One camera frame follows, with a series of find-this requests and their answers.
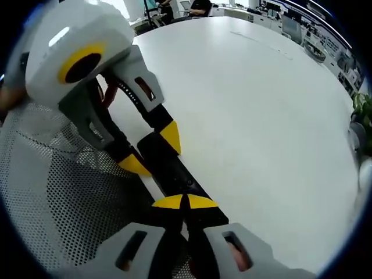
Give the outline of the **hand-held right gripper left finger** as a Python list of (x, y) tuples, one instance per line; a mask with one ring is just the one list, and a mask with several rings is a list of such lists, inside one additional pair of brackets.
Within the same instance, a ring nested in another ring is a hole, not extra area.
[(88, 262), (57, 278), (171, 278), (184, 241), (185, 194), (156, 201), (143, 221), (130, 223), (103, 241)]

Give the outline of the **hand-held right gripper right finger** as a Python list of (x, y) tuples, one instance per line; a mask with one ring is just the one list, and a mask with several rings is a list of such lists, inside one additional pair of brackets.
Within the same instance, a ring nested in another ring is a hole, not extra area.
[(197, 278), (316, 278), (278, 261), (271, 246), (242, 224), (230, 223), (217, 203), (189, 194), (185, 223)]

